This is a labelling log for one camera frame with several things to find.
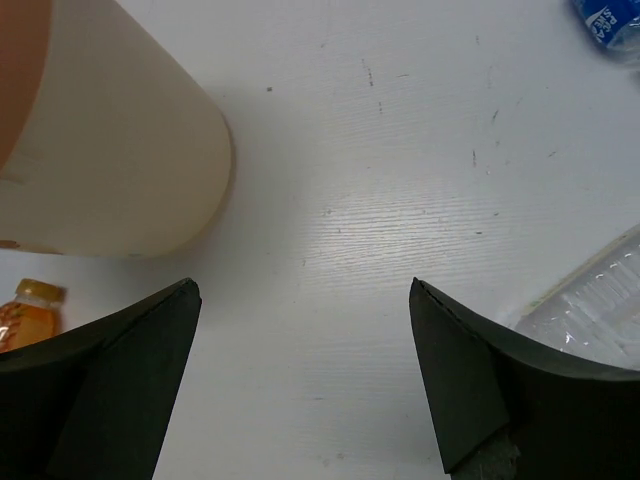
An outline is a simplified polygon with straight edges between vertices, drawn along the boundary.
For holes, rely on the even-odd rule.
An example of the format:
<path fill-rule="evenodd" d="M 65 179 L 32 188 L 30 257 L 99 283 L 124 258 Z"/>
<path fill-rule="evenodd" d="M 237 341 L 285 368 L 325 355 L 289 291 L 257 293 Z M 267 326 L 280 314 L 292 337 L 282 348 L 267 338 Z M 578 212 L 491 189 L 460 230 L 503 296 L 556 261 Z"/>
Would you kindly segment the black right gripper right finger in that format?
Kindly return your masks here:
<path fill-rule="evenodd" d="M 422 280 L 411 326 L 453 479 L 635 479 L 639 374 L 536 342 Z"/>

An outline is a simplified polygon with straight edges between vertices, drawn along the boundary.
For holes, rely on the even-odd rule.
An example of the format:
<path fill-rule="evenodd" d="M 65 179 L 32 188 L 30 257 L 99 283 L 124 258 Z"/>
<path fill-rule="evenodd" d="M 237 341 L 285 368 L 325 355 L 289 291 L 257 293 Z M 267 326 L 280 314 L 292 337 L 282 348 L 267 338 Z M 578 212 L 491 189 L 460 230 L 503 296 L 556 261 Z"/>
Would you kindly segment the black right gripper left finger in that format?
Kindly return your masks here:
<path fill-rule="evenodd" d="M 152 478 L 201 303 L 183 279 L 2 354 L 2 478 Z"/>

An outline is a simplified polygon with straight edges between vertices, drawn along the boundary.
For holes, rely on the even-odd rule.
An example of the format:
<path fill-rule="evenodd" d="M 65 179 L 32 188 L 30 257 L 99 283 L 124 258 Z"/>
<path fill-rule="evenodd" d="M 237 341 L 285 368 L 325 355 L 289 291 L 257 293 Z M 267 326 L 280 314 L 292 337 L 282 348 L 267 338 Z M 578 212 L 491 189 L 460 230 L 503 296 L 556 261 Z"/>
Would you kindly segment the orange juice plastic bottle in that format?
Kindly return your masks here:
<path fill-rule="evenodd" d="M 15 297 L 1 306 L 1 352 L 9 352 L 54 337 L 60 329 L 62 287 L 22 279 Z"/>

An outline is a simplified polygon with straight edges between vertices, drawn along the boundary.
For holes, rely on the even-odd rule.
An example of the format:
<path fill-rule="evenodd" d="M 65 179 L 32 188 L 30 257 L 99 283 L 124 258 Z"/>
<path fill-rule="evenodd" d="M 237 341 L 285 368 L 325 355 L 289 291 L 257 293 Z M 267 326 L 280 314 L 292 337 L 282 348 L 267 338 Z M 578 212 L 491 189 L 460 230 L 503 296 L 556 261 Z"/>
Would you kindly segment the blue label water bottle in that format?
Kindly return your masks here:
<path fill-rule="evenodd" d="M 609 58 L 639 63 L 639 0 L 573 0 L 571 4 Z"/>

